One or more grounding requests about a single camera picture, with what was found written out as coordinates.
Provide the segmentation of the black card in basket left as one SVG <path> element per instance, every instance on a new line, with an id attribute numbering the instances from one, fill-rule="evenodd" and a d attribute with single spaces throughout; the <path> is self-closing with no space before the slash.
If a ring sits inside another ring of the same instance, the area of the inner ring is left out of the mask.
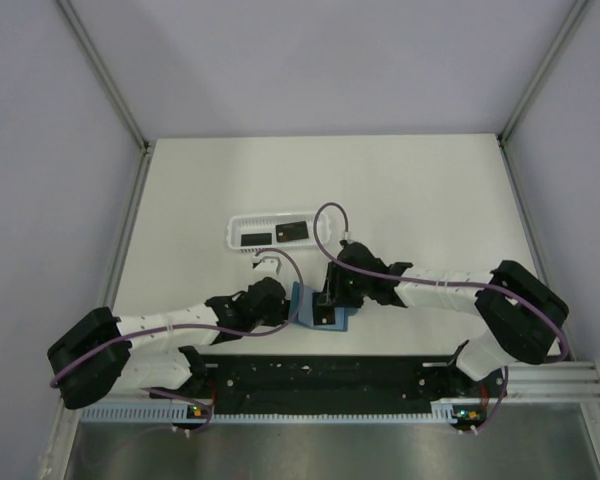
<path id="1" fill-rule="evenodd" d="M 246 233 L 240 236 L 241 247 L 262 247 L 272 244 L 272 234 L 270 232 Z"/>

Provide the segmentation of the right aluminium frame post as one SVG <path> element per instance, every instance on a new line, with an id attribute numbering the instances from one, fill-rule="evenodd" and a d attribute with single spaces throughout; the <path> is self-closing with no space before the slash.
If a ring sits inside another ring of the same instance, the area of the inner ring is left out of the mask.
<path id="1" fill-rule="evenodd" d="M 517 100 L 504 127 L 497 135 L 501 148 L 505 148 L 516 133 L 593 4 L 591 0 L 577 0 L 571 3 L 557 33 Z"/>

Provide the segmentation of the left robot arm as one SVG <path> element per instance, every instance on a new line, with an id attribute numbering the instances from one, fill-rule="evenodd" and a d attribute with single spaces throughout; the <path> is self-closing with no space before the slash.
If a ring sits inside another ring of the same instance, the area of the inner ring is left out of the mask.
<path id="1" fill-rule="evenodd" d="M 51 385 L 69 410 L 145 389 L 196 396 L 207 382 L 200 348 L 266 336 L 288 314 L 286 291 L 271 277 L 177 311 L 116 316 L 99 307 L 48 349 Z"/>

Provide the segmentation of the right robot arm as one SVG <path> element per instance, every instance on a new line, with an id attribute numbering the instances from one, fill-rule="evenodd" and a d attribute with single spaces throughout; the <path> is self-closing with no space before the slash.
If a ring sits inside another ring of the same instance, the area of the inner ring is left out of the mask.
<path id="1" fill-rule="evenodd" d="M 486 330 L 465 341 L 454 355 L 446 380 L 467 396 L 492 372 L 521 362 L 530 365 L 566 359 L 562 330 L 566 303 L 520 263 L 504 260 L 487 272 L 435 271 L 410 262 L 384 263 L 362 243 L 344 240 L 328 257 L 324 304 L 359 308 L 370 299 L 382 306 L 431 308 L 481 319 Z"/>

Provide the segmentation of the aluminium frame post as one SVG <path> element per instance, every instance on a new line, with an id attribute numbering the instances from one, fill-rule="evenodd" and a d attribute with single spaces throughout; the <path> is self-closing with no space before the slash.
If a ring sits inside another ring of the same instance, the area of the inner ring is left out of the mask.
<path id="1" fill-rule="evenodd" d="M 146 153 L 150 149 L 150 142 L 134 118 L 128 103 L 80 18 L 77 9 L 68 0 L 55 0 L 54 4 L 122 126 L 136 147 L 142 153 Z"/>
<path id="2" fill-rule="evenodd" d="M 504 127 L 497 135 L 501 148 L 505 148 L 516 133 L 593 4 L 591 0 L 577 0 L 571 3 L 557 33 L 517 100 Z"/>

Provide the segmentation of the white plastic basket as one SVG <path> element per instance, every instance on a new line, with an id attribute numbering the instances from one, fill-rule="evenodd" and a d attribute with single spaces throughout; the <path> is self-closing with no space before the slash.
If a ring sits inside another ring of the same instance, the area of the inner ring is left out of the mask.
<path id="1" fill-rule="evenodd" d="M 300 211 L 271 214 L 236 215 L 229 219 L 226 243 L 229 249 L 255 252 L 274 247 L 283 250 L 307 249 L 330 241 L 331 220 L 322 213 Z"/>

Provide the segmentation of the left aluminium frame post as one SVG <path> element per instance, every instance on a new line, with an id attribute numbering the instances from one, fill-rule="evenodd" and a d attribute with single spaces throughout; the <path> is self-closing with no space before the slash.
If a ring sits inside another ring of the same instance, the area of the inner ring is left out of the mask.
<path id="1" fill-rule="evenodd" d="M 68 0 L 55 0 L 54 4 L 122 126 L 136 147 L 142 153 L 146 153 L 150 149 L 150 142 L 134 118 L 128 103 L 80 18 L 77 9 Z"/>

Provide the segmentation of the blue leather card holder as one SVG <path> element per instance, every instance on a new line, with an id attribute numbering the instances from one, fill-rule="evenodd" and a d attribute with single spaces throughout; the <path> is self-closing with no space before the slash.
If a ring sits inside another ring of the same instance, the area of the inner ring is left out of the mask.
<path id="1" fill-rule="evenodd" d="M 324 285 L 323 290 L 329 290 L 331 292 L 336 312 L 336 324 L 331 327 L 316 327 L 313 324 L 314 306 L 312 305 L 312 294 L 317 290 L 304 284 L 300 284 L 299 282 L 294 282 L 292 284 L 289 314 L 299 310 L 292 322 L 312 330 L 346 332 L 348 330 L 349 318 L 357 314 L 360 306 L 355 306 L 354 303 L 342 292 L 339 292 L 336 287 Z"/>

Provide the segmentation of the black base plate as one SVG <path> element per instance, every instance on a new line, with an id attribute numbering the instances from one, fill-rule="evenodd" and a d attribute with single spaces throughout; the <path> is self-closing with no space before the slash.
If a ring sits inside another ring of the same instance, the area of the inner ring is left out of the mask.
<path id="1" fill-rule="evenodd" d="M 503 384 L 499 371 L 474 381 L 446 356 L 206 354 L 175 393 L 223 414 L 425 413 L 441 399 L 481 409 Z"/>

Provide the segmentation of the black card in basket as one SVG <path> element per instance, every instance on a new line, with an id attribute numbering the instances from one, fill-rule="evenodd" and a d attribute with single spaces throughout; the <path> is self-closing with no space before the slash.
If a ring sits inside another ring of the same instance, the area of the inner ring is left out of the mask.
<path id="1" fill-rule="evenodd" d="M 240 236 L 241 247 L 262 247 L 272 244 L 272 234 L 270 232 L 246 233 Z"/>
<path id="2" fill-rule="evenodd" d="M 278 224 L 275 227 L 275 234 L 278 243 L 299 242 L 309 239 L 306 221 Z"/>

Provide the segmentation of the aluminium front rail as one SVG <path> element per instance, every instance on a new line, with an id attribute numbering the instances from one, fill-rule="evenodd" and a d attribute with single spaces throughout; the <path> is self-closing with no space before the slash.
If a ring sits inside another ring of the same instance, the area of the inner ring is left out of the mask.
<path id="1" fill-rule="evenodd" d="M 593 362 L 545 365 L 514 364 L 509 368 L 507 403 L 597 403 L 600 376 Z"/>

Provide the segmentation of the black card in basket right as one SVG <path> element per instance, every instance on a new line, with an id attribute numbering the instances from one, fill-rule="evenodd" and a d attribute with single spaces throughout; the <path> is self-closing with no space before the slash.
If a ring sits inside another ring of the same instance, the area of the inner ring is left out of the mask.
<path id="1" fill-rule="evenodd" d="M 299 242 L 309 239 L 306 221 L 278 224 L 275 227 L 275 234 L 278 243 Z"/>

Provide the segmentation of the black VIP credit card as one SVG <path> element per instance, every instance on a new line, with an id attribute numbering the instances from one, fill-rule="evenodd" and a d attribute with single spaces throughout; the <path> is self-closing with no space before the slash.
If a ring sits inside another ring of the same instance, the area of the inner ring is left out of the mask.
<path id="1" fill-rule="evenodd" d="M 336 312 L 332 306 L 317 305 L 313 308 L 313 324 L 316 327 L 331 327 L 336 324 Z"/>

